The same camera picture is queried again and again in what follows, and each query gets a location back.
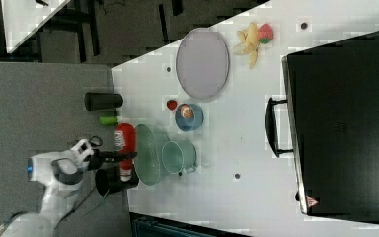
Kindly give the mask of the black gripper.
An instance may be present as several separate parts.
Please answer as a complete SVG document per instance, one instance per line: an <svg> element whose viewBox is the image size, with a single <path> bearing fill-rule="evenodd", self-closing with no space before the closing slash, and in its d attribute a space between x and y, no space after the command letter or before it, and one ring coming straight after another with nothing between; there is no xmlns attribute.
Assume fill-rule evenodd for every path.
<svg viewBox="0 0 379 237"><path fill-rule="evenodd" d="M93 150L94 154L87 157L86 161L88 162L87 170L98 170L103 162L107 163L115 163L115 162L122 162L124 160L130 160L137 156L136 152L126 152L126 153L119 153L119 152L109 152L109 151L103 151L102 157L100 155L99 149Z"/></svg>

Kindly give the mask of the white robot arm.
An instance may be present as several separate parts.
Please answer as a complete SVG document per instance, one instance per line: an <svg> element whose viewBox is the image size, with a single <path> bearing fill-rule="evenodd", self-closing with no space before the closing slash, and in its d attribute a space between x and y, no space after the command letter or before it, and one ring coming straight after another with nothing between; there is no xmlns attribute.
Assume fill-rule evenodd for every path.
<svg viewBox="0 0 379 237"><path fill-rule="evenodd" d="M135 151L100 151L98 146L90 139L81 139L65 151L30 157L28 180L44 186L41 209L13 215L0 225L0 237L52 237L59 222L73 212L85 172L137 156Z"/></svg>

